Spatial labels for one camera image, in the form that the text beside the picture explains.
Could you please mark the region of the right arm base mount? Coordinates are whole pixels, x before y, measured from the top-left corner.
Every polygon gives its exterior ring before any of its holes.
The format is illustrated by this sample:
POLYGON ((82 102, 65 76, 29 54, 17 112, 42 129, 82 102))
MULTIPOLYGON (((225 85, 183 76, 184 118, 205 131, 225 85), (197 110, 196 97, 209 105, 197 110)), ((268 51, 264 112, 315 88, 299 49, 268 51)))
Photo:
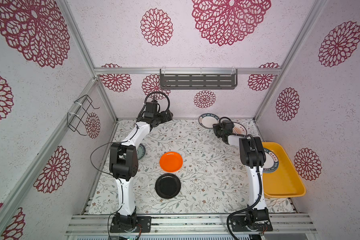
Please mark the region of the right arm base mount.
POLYGON ((268 208, 251 209, 243 215, 234 215, 230 221, 234 232, 264 233, 273 231, 268 208))

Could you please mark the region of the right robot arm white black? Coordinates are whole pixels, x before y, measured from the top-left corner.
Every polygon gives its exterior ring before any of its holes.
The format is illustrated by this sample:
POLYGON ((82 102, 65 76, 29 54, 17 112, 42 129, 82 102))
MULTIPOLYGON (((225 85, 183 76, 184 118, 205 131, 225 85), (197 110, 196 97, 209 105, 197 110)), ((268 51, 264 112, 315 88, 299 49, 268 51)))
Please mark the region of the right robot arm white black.
POLYGON ((234 123, 228 117, 222 117, 217 124, 213 125, 216 137, 231 146, 239 148, 241 163, 245 166, 249 179, 250 198, 248 206, 236 211, 232 216, 245 213, 246 224, 254 228, 255 224, 268 220, 268 209, 264 197, 263 170, 266 161, 266 154, 262 141, 253 135, 233 133, 234 123))

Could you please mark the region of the green rim plate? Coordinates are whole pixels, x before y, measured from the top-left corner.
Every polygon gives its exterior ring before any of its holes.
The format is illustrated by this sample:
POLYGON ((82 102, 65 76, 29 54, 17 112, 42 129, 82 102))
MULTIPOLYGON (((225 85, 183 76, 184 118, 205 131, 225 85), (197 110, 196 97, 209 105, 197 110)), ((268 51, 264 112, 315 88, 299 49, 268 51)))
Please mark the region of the green rim plate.
POLYGON ((267 174, 274 173, 279 168, 279 159, 277 155, 269 149, 264 148, 266 160, 263 167, 263 172, 267 174))
POLYGON ((219 119, 215 114, 205 113, 199 116, 198 122, 205 129, 213 129, 213 126, 219 123, 219 119))

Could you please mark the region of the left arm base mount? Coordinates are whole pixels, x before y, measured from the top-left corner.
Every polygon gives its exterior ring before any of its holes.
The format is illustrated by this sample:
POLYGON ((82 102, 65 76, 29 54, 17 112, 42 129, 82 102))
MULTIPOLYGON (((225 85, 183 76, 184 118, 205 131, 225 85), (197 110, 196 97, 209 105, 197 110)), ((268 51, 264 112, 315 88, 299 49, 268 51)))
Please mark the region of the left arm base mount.
POLYGON ((138 216, 136 213, 124 216, 116 213, 111 221, 110 233, 149 233, 151 225, 151 216, 138 216))

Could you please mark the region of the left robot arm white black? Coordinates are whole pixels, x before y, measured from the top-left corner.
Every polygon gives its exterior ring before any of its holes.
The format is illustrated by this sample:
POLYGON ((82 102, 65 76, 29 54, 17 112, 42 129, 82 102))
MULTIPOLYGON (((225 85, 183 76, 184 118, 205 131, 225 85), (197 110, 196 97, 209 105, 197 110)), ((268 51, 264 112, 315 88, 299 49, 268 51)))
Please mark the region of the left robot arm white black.
POLYGON ((137 148, 143 139, 160 124, 173 119, 170 111, 170 99, 162 92, 152 92, 144 100, 132 131, 120 142, 108 142, 102 147, 110 148, 109 171, 118 186, 119 210, 114 214, 121 218, 136 215, 135 195, 133 191, 134 177, 139 168, 137 148))

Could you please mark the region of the blue floral dark plate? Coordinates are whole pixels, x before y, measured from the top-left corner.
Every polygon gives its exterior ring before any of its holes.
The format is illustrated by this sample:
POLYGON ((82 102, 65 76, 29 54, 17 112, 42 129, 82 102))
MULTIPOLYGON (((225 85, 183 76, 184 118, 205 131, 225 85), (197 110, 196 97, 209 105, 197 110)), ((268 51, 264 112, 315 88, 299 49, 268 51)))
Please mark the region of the blue floral dark plate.
POLYGON ((138 160, 141 160, 146 154, 146 148, 143 144, 140 144, 137 148, 138 160))

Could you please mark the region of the orange sunburst plate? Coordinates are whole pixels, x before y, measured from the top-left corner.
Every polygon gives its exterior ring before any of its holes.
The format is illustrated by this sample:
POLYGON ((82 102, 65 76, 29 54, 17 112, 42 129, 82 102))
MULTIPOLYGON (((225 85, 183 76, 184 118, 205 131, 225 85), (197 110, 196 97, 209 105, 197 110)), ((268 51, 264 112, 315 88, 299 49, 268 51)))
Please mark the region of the orange sunburst plate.
POLYGON ((233 133, 238 135, 247 135, 246 127, 238 122, 233 122, 233 133))

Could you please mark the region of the yellow plastic bin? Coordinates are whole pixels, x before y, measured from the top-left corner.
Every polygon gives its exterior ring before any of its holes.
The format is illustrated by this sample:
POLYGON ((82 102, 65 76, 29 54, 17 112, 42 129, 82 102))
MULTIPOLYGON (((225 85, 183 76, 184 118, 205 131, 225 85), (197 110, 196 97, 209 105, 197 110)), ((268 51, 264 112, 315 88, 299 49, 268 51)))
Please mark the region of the yellow plastic bin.
POLYGON ((279 159, 279 168, 274 173, 263 172, 265 195, 268 198, 304 196, 306 187, 284 148, 274 142, 263 142, 263 147, 274 152, 279 159))

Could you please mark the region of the orange plastic plate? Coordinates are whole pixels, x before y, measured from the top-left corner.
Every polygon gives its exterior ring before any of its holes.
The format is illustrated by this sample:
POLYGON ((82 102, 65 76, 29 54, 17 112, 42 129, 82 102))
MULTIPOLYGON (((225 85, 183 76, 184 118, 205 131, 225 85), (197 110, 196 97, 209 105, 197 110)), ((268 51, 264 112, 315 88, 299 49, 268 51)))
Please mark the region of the orange plastic plate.
POLYGON ((174 173, 183 166, 183 157, 177 152, 164 153, 160 158, 160 167, 163 171, 174 173))

